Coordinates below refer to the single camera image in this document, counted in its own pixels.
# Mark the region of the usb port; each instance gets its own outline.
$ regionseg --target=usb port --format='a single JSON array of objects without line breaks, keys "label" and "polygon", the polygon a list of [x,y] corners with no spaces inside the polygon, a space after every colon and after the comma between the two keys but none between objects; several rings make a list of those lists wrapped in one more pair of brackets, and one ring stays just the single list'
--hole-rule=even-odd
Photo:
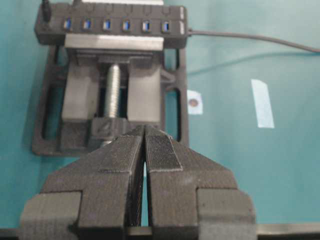
[{"label": "usb port", "polygon": [[71,18],[67,18],[67,19],[64,21],[63,28],[64,28],[65,30],[70,30],[70,29],[71,29]]},{"label": "usb port", "polygon": [[145,33],[149,33],[150,32],[150,22],[149,21],[144,21],[142,23],[142,31],[144,31]]},{"label": "usb port", "polygon": [[168,21],[163,22],[162,24],[162,31],[164,33],[169,33],[170,32],[170,24]]},{"label": "usb port", "polygon": [[103,30],[105,30],[105,31],[111,30],[111,21],[110,20],[105,20],[103,22]]},{"label": "usb port", "polygon": [[91,20],[90,19],[86,19],[83,22],[83,29],[84,30],[90,30],[91,29]]},{"label": "usb port", "polygon": [[130,31],[130,27],[131,27],[130,21],[129,20],[125,20],[123,22],[123,26],[122,26],[123,31],[125,31],[125,32]]}]

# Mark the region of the white paper sticker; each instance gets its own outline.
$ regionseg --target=white paper sticker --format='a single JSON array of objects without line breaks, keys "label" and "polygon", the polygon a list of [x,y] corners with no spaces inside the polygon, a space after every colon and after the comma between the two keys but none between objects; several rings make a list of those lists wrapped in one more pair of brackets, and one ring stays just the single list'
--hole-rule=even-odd
[{"label": "white paper sticker", "polygon": [[204,114],[204,105],[202,101],[201,93],[197,91],[187,91],[188,97],[188,112],[190,115],[202,115]]},{"label": "white paper sticker", "polygon": [[269,96],[268,85],[261,80],[252,79],[252,91],[256,118],[259,128],[274,129],[274,116]]}]

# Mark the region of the cable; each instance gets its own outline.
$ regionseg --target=cable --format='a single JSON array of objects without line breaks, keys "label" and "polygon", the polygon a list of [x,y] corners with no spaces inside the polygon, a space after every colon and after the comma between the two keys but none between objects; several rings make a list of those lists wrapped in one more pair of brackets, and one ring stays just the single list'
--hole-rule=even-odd
[{"label": "cable", "polygon": [[261,36],[261,35],[251,35],[251,34],[243,34],[243,33],[234,33],[234,32],[216,32],[216,31],[199,31],[189,29],[189,36],[199,35],[199,36],[211,36],[211,37],[226,37],[226,38],[240,38],[240,39],[253,39],[253,40],[261,40],[265,42],[271,42],[275,44],[281,44],[285,46],[289,46],[295,49],[301,49],[312,53],[320,53],[320,48],[314,48],[274,37]]}]

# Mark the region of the teal mat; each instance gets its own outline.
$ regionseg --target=teal mat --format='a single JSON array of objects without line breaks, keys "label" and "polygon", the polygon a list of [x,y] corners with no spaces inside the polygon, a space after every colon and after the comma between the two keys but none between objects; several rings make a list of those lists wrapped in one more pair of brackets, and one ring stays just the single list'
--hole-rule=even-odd
[{"label": "teal mat", "polygon": [[[31,152],[48,52],[33,30],[39,2],[1,2],[0,228],[17,227],[25,202],[47,175],[74,160]],[[260,34],[320,47],[318,0],[166,4],[185,5],[195,30]],[[190,146],[234,172],[239,187],[253,198],[259,223],[320,222],[319,61],[320,55],[254,40],[193,36],[188,41],[189,89],[202,94],[204,111],[190,116]],[[268,85],[274,129],[258,128],[251,79]],[[173,121],[168,130],[174,128]],[[147,224],[146,207],[143,211]]]}]

